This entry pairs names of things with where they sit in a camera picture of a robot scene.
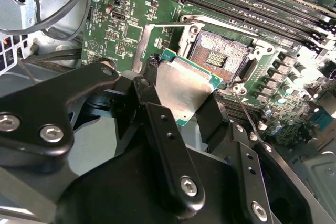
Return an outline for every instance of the gray metal panel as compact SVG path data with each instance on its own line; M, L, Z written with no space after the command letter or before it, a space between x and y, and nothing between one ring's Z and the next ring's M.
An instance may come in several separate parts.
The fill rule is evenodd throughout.
M0 0L0 28L6 30L25 29L34 23L34 0L26 0L19 5L14 0Z
M321 206L336 221L336 156L321 154L302 161L308 182Z

